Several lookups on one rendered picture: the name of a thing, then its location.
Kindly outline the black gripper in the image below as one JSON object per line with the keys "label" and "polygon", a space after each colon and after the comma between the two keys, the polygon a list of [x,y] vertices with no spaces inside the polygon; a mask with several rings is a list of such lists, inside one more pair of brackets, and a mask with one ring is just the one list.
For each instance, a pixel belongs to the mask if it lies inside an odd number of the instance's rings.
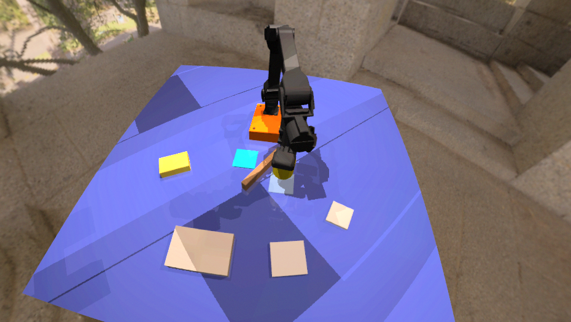
{"label": "black gripper", "polygon": [[276,148],[271,161],[271,166],[273,168],[293,171],[297,152],[291,150],[286,130],[282,125],[279,127],[278,144],[280,144],[281,147]]}

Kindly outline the yellow rectangular block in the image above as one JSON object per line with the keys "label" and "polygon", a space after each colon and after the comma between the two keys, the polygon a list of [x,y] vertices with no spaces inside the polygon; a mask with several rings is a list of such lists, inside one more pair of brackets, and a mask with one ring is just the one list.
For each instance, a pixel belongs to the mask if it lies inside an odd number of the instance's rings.
{"label": "yellow rectangular block", "polygon": [[191,171],[188,152],[159,158],[159,167],[162,178]]}

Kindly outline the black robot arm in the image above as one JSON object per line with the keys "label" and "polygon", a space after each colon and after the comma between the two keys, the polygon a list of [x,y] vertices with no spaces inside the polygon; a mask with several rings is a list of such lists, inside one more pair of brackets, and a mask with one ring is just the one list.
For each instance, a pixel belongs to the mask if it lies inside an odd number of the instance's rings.
{"label": "black robot arm", "polygon": [[[262,103],[265,102],[263,114],[277,116],[280,108],[281,125],[291,150],[310,153],[316,147],[317,136],[307,117],[314,116],[316,107],[313,90],[300,68],[294,31],[289,25],[268,25],[264,30],[270,63],[268,79],[261,91]],[[307,104],[308,108],[302,107]]]}

